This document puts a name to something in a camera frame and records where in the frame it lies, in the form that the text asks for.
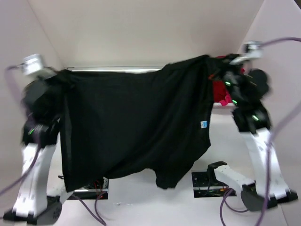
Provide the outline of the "black t shirt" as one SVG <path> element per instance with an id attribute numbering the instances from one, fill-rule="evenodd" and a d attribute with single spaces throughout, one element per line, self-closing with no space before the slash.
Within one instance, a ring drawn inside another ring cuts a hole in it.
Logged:
<path id="1" fill-rule="evenodd" d="M 202 55 L 147 73 L 59 71 L 60 142 L 66 190 L 144 169 L 174 188 L 210 147 L 210 75 L 222 59 Z"/>

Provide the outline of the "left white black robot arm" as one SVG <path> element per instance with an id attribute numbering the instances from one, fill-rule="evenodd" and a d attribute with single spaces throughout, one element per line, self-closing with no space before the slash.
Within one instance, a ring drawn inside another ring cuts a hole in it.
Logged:
<path id="1" fill-rule="evenodd" d="M 70 196 L 64 184 L 47 193 L 50 165 L 60 130 L 61 100 L 61 86 L 50 79 L 38 77 L 24 89 L 22 104 L 27 120 L 21 141 L 22 175 L 13 183 L 19 183 L 20 188 L 15 204 L 3 214 L 4 221 L 53 225 Z"/>

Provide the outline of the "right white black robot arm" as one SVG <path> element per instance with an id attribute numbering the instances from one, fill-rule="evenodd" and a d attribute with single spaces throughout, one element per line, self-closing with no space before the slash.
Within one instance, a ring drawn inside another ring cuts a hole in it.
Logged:
<path id="1" fill-rule="evenodd" d="M 241 72 L 243 63 L 252 59 L 250 55 L 226 56 L 222 59 L 222 69 L 210 79 L 220 78 L 232 98 L 235 105 L 233 119 L 246 141 L 255 178 L 245 177 L 223 161 L 208 165 L 207 175 L 210 183 L 225 183 L 235 190 L 245 207 L 256 212 L 263 207 L 270 209 L 293 202 L 298 195 L 282 177 L 271 141 L 269 113 L 261 103 L 269 90 L 268 77 L 261 70 L 254 71 L 253 75 Z"/>

